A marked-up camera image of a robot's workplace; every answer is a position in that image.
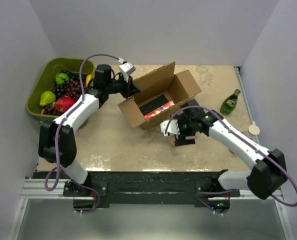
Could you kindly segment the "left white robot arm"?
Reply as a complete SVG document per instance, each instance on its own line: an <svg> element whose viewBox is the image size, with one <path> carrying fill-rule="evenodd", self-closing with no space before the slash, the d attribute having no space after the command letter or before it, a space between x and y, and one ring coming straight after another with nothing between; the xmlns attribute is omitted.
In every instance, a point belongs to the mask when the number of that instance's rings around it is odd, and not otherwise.
<svg viewBox="0 0 297 240"><path fill-rule="evenodd" d="M88 172L77 160L75 134L88 117L108 100L109 95L121 94L128 99L140 92L131 76L135 70L133 64L125 62L119 66L117 76L112 76L110 65L99 64L84 95L64 114L52 121L45 120L40 126L38 155L56 164L58 172L63 171L75 181L74 190L80 196L89 195L92 184L87 181Z"/></svg>

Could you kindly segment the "taped cardboard express box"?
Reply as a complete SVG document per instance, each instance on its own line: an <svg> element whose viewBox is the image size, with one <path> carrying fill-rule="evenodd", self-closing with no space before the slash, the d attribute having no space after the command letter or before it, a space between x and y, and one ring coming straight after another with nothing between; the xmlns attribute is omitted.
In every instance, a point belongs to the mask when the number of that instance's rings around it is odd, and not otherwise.
<svg viewBox="0 0 297 240"><path fill-rule="evenodd" d="M118 104L132 128L159 125L202 91L189 70L174 73L175 65L171 62L133 80L140 93Z"/></svg>

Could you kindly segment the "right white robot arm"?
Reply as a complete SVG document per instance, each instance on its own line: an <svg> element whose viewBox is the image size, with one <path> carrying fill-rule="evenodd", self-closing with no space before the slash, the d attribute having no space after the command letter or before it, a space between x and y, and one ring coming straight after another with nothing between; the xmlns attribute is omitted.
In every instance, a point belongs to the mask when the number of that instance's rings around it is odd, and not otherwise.
<svg viewBox="0 0 297 240"><path fill-rule="evenodd" d="M248 172L232 173L225 170L211 184L214 195L221 197L229 190L250 190L265 200L286 181L284 154L277 148L269 150L236 130L218 112L205 112L195 100L184 104L171 118L176 124L176 140L185 144L187 137L205 134L220 142L249 168Z"/></svg>

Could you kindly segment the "red toothpaste box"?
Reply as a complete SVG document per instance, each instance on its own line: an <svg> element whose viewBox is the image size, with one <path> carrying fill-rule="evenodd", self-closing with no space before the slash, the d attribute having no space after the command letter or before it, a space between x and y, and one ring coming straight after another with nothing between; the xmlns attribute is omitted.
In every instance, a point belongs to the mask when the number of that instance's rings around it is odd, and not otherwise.
<svg viewBox="0 0 297 240"><path fill-rule="evenodd" d="M150 118L160 114L161 112L166 111L167 109L169 109L170 107L174 106L175 103L173 100L163 104L162 106L159 106L158 108L156 108L155 110L151 111L150 113L144 115L144 118L148 121Z"/></svg>

